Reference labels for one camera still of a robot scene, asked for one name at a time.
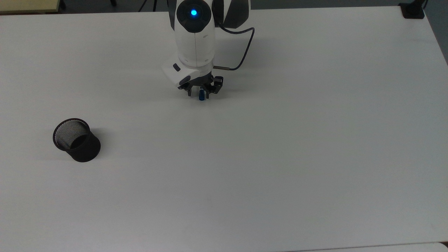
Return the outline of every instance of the black bracket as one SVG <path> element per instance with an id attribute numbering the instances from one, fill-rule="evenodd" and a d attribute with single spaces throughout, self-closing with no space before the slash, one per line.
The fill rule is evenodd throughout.
<path id="1" fill-rule="evenodd" d="M 423 11 L 422 5 L 425 0 L 415 0 L 410 4 L 398 4 L 401 7 L 401 12 L 403 13 L 403 17 L 407 19 L 423 19 L 425 17 L 425 13 Z"/>
<path id="2" fill-rule="evenodd" d="M 217 94 L 221 90 L 223 82 L 224 82 L 223 77 L 221 76 L 213 77 L 213 75 L 209 73 L 205 76 L 196 78 L 194 80 L 182 84 L 181 86 L 178 87 L 178 89 L 180 90 L 183 89 L 187 91 L 188 96 L 191 96 L 191 88 L 193 88 L 194 86 L 201 87 L 205 91 L 207 99 L 209 99 L 211 93 Z"/>

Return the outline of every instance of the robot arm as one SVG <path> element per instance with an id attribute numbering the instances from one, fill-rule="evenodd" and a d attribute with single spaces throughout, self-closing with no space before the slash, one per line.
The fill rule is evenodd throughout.
<path id="1" fill-rule="evenodd" d="M 250 0 L 167 0 L 177 52 L 162 66 L 178 89 L 193 86 L 217 94 L 223 78 L 214 78 L 215 26 L 237 28 L 249 17 Z"/>

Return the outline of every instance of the white table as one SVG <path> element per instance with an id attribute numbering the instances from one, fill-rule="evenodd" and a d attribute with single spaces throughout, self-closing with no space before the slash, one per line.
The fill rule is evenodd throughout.
<path id="1" fill-rule="evenodd" d="M 441 243 L 407 244 L 397 246 L 380 246 L 366 248 L 331 249 L 327 252 L 447 252 L 448 248 Z"/>
<path id="2" fill-rule="evenodd" d="M 399 7 L 251 12 L 206 102 L 167 13 L 0 17 L 2 251 L 280 252 L 448 240 L 448 67 Z M 234 66 L 249 35 L 217 33 Z M 52 143 L 87 121 L 99 156 Z"/>

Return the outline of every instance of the black mesh cup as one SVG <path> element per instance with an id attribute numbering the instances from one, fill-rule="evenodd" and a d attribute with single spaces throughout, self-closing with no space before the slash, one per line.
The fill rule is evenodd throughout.
<path id="1" fill-rule="evenodd" d="M 101 148 L 98 138 L 92 134 L 89 125 L 77 118 L 61 122 L 53 133 L 53 142 L 58 149 L 67 152 L 78 162 L 94 159 Z"/>

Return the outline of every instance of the black cable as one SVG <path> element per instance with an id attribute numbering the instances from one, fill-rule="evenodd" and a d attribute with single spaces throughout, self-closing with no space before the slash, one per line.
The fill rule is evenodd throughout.
<path id="1" fill-rule="evenodd" d="M 141 6 L 140 9 L 138 10 L 138 12 L 141 12 L 141 11 L 142 11 L 143 6 L 145 6 L 146 1 L 148 1 L 148 0 L 145 0 L 145 1 L 143 2 L 142 6 Z"/>
<path id="2" fill-rule="evenodd" d="M 242 31 L 231 31 L 231 30 L 227 30 L 226 28 L 224 28 L 224 26 L 223 26 L 222 24 L 220 24 L 216 18 L 215 18 L 215 20 L 216 20 L 216 23 L 218 24 L 218 26 L 219 26 L 223 31 L 228 32 L 228 33 L 230 33 L 230 34 L 243 34 L 243 33 L 246 33 L 246 32 L 248 32 L 248 31 L 252 31 L 252 35 L 250 36 L 249 43 L 247 44 L 247 48 L 246 48 L 246 51 L 244 52 L 243 59 L 241 60 L 240 64 L 239 64 L 237 67 L 235 67 L 235 68 L 229 68 L 229 67 L 223 67 L 223 66 L 214 66 L 214 67 L 213 67 L 214 69 L 219 69 L 219 70 L 235 71 L 235 70 L 237 70 L 238 68 L 240 68 L 240 66 L 241 66 L 241 65 L 243 64 L 243 62 L 244 62 L 244 59 L 246 59 L 246 55 L 247 55 L 247 52 L 249 51 L 250 43 L 252 42 L 252 39 L 254 38 L 255 28 L 251 27 L 251 28 L 249 28 L 249 29 L 242 30 Z"/>

